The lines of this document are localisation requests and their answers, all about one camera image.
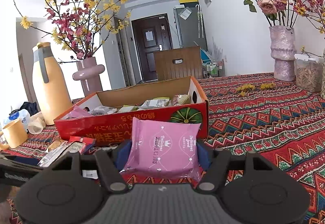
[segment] red cardboard box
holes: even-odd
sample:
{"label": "red cardboard box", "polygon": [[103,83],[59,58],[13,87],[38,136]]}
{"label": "red cardboard box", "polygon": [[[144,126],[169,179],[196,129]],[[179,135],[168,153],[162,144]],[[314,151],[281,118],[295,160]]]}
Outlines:
{"label": "red cardboard box", "polygon": [[162,107],[150,110],[114,113],[110,115],[93,116],[76,119],[64,119],[73,110],[73,106],[59,115],[54,123],[60,137],[69,140],[71,136],[84,136],[96,139],[97,146],[122,142],[131,138],[132,119],[157,120],[180,123],[199,123],[201,128],[198,138],[208,135],[208,100],[197,80],[188,76],[176,80],[166,80],[155,83],[145,83],[133,87],[107,90],[93,93],[76,103],[81,108],[90,110],[98,106],[123,106],[142,104],[146,100],[157,97],[170,97],[189,94],[190,104]]}

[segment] green leaf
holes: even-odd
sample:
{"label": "green leaf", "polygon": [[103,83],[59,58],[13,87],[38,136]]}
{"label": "green leaf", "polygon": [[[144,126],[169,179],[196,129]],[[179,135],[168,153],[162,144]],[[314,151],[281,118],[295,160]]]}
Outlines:
{"label": "green leaf", "polygon": [[255,6],[253,4],[250,4],[249,5],[249,11],[252,12],[252,13],[256,13],[257,12],[256,11],[256,8],[255,8]]}
{"label": "green leaf", "polygon": [[267,14],[266,17],[271,21],[277,21],[277,14]]}
{"label": "green leaf", "polygon": [[253,2],[251,0],[245,0],[244,5],[252,5]]}

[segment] pumpkin print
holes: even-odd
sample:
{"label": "pumpkin print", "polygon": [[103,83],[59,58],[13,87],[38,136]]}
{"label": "pumpkin print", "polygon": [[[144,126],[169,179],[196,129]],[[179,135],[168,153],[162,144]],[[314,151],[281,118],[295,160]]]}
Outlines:
{"label": "pumpkin print", "polygon": [[170,122],[175,123],[202,123],[200,111],[192,108],[183,108],[174,112],[170,117]]}

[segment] table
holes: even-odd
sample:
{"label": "table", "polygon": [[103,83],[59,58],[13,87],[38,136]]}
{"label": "table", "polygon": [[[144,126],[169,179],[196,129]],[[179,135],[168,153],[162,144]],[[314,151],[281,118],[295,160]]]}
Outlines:
{"label": "table", "polygon": [[[260,89],[261,84],[272,82],[276,88]],[[199,83],[210,102],[206,144],[236,155],[251,150],[259,152],[308,190],[310,207],[304,224],[325,223],[325,100],[317,93],[295,86],[294,82],[275,80],[272,73],[211,78]],[[244,84],[253,84],[256,90],[243,97],[236,88]],[[6,152],[41,159],[43,151],[58,137],[54,126],[47,127],[40,135],[29,135],[27,142]],[[231,171],[227,181],[242,175],[242,171]],[[196,184],[188,178],[168,180],[138,175],[124,178],[129,184]],[[13,202],[10,203],[11,224],[21,224]]]}

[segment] pink snack package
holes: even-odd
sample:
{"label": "pink snack package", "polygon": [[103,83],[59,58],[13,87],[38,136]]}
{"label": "pink snack package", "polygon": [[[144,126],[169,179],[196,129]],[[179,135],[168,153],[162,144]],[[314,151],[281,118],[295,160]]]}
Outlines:
{"label": "pink snack package", "polygon": [[66,119],[84,118],[84,117],[93,117],[93,116],[90,113],[88,113],[86,110],[75,105],[74,109],[67,114]]}
{"label": "pink snack package", "polygon": [[200,124],[133,118],[132,148],[121,173],[201,180],[196,151]]}

